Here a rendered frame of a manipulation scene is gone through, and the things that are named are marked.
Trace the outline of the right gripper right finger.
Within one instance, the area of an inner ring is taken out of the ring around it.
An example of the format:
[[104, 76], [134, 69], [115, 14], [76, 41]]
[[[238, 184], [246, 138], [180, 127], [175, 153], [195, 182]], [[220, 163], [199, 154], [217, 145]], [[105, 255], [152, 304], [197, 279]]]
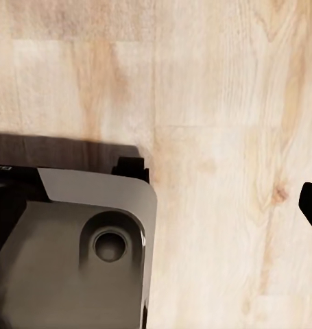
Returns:
[[310, 182], [304, 183], [302, 187], [299, 198], [299, 208], [312, 225], [312, 183]]

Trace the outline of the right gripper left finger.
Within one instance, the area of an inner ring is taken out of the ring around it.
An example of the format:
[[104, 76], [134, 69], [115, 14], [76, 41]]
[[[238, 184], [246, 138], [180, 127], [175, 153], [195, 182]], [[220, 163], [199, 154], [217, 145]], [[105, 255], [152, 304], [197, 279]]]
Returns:
[[0, 187], [0, 252], [27, 208], [21, 183]]

